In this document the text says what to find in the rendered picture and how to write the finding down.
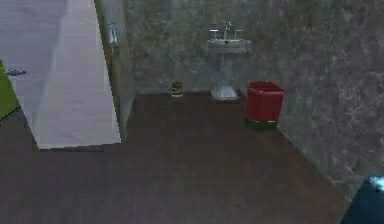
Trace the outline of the red bin with green base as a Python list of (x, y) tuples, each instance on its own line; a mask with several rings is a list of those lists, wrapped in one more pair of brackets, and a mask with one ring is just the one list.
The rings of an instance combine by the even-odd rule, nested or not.
[(252, 81), (246, 88), (245, 123), (253, 130), (275, 130), (285, 91), (271, 81)]

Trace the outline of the dark teal box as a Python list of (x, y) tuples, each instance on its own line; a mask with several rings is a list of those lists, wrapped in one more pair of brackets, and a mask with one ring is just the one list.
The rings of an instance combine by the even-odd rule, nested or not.
[(340, 224), (384, 224), (384, 176), (363, 181)]

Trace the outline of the grey pedestal sink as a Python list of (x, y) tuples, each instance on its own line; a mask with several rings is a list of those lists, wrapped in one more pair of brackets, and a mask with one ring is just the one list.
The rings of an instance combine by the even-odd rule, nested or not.
[(249, 53), (252, 41), (239, 38), (237, 34), (242, 32), (242, 29), (234, 29), (231, 21), (225, 23), (221, 37), (218, 36), (219, 29), (210, 29), (210, 32), (213, 37), (206, 42), (207, 52), (218, 57), (220, 74), (211, 90), (211, 95), (217, 101), (235, 101), (238, 99), (238, 93), (232, 86), (231, 65), (226, 62), (226, 57)]

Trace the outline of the white room door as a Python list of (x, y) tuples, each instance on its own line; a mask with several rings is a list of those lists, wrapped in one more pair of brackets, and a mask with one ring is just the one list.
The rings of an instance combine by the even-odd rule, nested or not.
[(40, 149), (121, 141), (95, 0), (0, 0), (0, 60)]

